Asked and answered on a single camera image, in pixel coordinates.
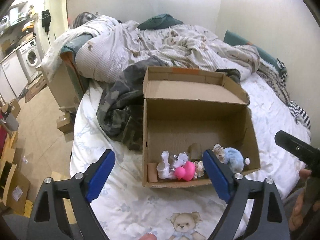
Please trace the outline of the person's right hand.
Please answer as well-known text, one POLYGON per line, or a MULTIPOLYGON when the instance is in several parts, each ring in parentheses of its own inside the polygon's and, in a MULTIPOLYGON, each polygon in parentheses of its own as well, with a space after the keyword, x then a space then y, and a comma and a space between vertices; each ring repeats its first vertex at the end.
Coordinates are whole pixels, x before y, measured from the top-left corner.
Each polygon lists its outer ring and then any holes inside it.
MULTIPOLYGON (((307 179, 311 176, 311 171, 307 169, 302 169, 299 172, 300 179, 307 181, 307 179)), ((306 192, 306 186, 302 188, 299 193, 295 205, 293 207, 291 216, 289 218, 289 229, 291 231, 297 230, 303 224, 304 216, 302 215, 302 207, 304 204, 304 195, 306 192)))

